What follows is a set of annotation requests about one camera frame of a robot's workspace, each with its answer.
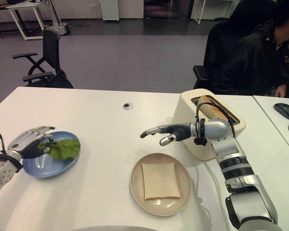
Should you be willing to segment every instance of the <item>robot finger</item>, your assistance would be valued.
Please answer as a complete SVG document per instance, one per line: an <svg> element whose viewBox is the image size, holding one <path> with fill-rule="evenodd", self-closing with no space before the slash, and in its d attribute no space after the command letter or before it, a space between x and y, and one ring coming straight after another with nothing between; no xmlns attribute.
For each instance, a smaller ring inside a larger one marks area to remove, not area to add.
<svg viewBox="0 0 289 231"><path fill-rule="evenodd" d="M140 135L140 138L144 138L147 135L155 135L156 133L161 133L161 134L168 133L168 127L169 127L169 125L162 125L162 126L158 126L155 128L150 128L147 131L144 131Z"/></svg>

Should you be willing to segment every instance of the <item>bread slice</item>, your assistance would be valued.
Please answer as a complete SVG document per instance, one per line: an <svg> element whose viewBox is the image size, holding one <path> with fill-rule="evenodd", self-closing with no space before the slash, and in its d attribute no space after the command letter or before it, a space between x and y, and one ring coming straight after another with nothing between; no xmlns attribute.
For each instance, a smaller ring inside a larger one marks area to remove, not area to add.
<svg viewBox="0 0 289 231"><path fill-rule="evenodd" d="M203 95L200 97L197 105L204 102L211 103L211 100L207 96ZM208 119L222 118L228 121L228 119L223 115L223 113L221 113L220 110L218 110L212 105L204 104L201 106L200 110Z"/></svg>
<svg viewBox="0 0 289 231"><path fill-rule="evenodd" d="M144 199L180 198L174 163L142 164Z"/></svg>

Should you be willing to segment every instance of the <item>office chair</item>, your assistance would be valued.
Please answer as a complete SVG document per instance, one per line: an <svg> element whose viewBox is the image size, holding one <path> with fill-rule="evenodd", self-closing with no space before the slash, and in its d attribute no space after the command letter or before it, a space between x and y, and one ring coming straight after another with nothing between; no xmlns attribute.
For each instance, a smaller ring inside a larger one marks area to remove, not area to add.
<svg viewBox="0 0 289 231"><path fill-rule="evenodd" d="M243 37L274 17L276 2L272 0L241 0L227 21L215 25L209 32L203 66L196 65L194 89L211 90L211 79L227 60Z"/></svg>
<svg viewBox="0 0 289 231"><path fill-rule="evenodd" d="M67 80L65 72L60 68L59 60L59 39L60 35L53 30L43 30L43 57L37 62L32 59L32 56L38 55L35 52L13 55L13 59L27 58L33 66L30 68L28 75L23 77L24 82L28 82L26 87L42 87L42 88L73 88L72 84ZM41 68L41 64L46 61L56 74L45 72ZM35 69L42 73L32 74Z"/></svg>

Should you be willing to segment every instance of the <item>beige plate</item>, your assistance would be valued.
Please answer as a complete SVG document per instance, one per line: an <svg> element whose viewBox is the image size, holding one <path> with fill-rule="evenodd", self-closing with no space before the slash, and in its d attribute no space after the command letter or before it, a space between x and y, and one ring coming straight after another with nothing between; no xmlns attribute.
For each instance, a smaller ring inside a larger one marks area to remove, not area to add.
<svg viewBox="0 0 289 231"><path fill-rule="evenodd" d="M181 197L179 199L155 199L145 201L142 163L174 163L175 176ZM185 208L192 192L192 183L188 172L179 161L170 155L154 153L144 156L136 163L131 173L131 192L140 206L148 212L158 216L170 216Z"/></svg>

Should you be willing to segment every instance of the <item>black mouse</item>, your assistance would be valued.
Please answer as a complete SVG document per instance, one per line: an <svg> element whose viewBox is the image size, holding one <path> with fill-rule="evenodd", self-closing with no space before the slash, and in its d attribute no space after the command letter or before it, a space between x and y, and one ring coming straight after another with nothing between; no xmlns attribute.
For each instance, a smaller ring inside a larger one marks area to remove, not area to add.
<svg viewBox="0 0 289 231"><path fill-rule="evenodd" d="M277 103L274 105L275 110L277 110L281 115L289 119L289 105L285 103Z"/></svg>

